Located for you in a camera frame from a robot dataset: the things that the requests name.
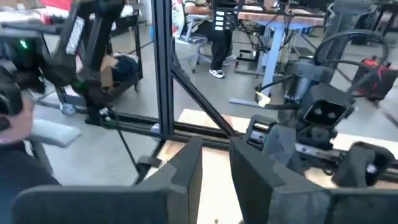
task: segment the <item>green light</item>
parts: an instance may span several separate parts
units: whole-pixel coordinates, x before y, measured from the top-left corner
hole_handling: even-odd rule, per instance
[[[27,43],[24,40],[20,40],[19,43],[21,44],[21,46],[25,49],[28,49]]]

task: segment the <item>white sneaker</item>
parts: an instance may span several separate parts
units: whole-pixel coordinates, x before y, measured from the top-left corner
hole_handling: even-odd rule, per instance
[[[230,61],[230,62],[236,61],[236,59],[237,59],[237,56],[235,54],[230,54],[225,58],[225,60]]]
[[[222,70],[209,70],[209,73],[216,78],[224,78],[225,74]]]

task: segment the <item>chair backrest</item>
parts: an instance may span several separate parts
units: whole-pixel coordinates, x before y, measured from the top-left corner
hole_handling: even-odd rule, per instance
[[[172,33],[179,38],[185,26],[185,13],[182,0],[172,0]]]

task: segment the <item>desk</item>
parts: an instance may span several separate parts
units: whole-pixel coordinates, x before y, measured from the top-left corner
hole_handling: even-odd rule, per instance
[[[261,7],[259,6],[244,6],[243,9],[258,10],[258,11],[262,10]],[[291,10],[293,14],[296,13],[296,14],[313,15],[311,12],[308,12],[304,9],[291,9]],[[280,46],[284,38],[284,31],[286,27],[285,23],[287,22],[287,18],[285,18],[285,16],[277,16],[274,14],[239,12],[238,19],[254,21],[260,25],[273,27],[275,29],[274,37],[272,39],[271,51],[268,54],[263,53],[259,59],[259,63],[261,63],[262,66],[266,66],[266,71],[264,73],[262,86],[272,83],[275,74],[275,66],[277,65]],[[322,24],[323,24],[323,18],[294,16],[290,20],[289,29],[293,30],[303,29],[306,27],[321,26]],[[266,96],[269,96],[270,88],[263,90],[261,93]],[[240,100],[235,98],[231,98],[229,102],[240,105],[259,106],[256,102]]]
[[[232,116],[224,116],[224,118],[233,128],[240,132],[245,132],[249,124],[249,119],[246,118]],[[212,128],[217,127],[206,113],[202,111],[185,109],[178,121]],[[398,156],[398,142],[339,134],[335,140],[335,144],[336,147],[341,149],[348,149],[355,141],[367,141],[394,149],[394,154]],[[184,143],[167,141],[157,157],[163,161],[167,161],[183,146]],[[151,168],[147,177],[156,172],[156,170],[155,168]],[[324,175],[318,169],[310,169],[307,172],[307,178],[324,187],[335,187],[330,181],[330,177]],[[398,189],[398,185],[387,182],[378,182],[375,187]],[[238,224],[242,220],[242,215],[232,181],[228,152],[204,147],[198,224],[213,224],[215,220],[218,220],[219,224]]]

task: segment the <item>desk leg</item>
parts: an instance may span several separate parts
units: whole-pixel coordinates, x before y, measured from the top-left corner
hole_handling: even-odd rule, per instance
[[[280,44],[282,42],[282,39],[284,38],[284,32],[285,32],[285,29],[283,29],[283,28],[275,29],[271,51],[269,52],[269,56],[268,56],[268,60],[267,60],[266,72],[264,74],[264,78],[262,79],[262,86],[272,83],[272,79],[275,74],[275,67],[276,67],[276,64],[278,61]],[[261,93],[266,96],[269,96],[270,89],[271,88],[266,88]]]

